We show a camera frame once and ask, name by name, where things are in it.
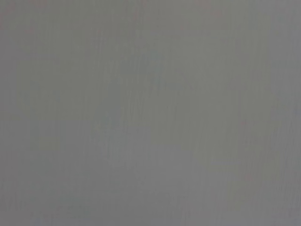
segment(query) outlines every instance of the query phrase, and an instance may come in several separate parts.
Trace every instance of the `plain background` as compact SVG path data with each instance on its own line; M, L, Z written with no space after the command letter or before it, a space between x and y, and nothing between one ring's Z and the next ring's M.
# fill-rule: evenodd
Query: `plain background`
M301 225L301 1L0 0L0 225Z

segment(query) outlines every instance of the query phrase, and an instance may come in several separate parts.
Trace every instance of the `gray wall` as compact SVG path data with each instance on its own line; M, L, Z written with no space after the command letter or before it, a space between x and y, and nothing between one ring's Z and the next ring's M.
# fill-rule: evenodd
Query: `gray wall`
M0 225L301 225L300 12L1 0Z

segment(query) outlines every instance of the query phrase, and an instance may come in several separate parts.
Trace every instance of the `gray surface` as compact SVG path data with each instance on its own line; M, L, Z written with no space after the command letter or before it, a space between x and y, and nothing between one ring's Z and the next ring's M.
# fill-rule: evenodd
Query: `gray surface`
M301 225L300 12L1 0L0 225Z

